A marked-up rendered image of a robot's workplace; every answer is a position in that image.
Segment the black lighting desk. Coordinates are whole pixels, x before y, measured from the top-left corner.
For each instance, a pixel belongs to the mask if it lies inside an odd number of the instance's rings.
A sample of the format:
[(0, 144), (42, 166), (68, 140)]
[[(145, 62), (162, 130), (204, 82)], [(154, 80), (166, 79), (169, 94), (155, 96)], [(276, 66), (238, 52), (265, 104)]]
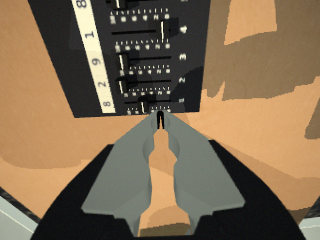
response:
[(211, 0), (28, 3), (74, 118), (200, 111)]

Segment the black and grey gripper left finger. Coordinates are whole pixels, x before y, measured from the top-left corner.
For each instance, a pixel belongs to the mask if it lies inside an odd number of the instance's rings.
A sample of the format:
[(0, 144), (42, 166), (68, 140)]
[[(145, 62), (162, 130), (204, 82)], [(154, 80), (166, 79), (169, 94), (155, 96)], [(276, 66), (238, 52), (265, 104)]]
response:
[(56, 197), (30, 240), (109, 238), (116, 218), (126, 219), (138, 237), (141, 214), (151, 205), (147, 164), (160, 115), (153, 111), (91, 160)]

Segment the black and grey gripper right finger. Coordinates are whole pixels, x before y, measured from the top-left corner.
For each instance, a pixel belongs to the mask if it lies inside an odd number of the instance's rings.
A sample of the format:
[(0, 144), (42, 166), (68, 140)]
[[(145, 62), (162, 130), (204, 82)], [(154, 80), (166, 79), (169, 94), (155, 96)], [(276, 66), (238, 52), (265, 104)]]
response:
[(202, 215), (212, 215), (218, 234), (306, 240), (284, 204), (253, 171), (216, 140), (165, 109), (160, 114), (169, 149), (178, 159), (173, 167), (175, 201), (188, 214), (192, 234)]

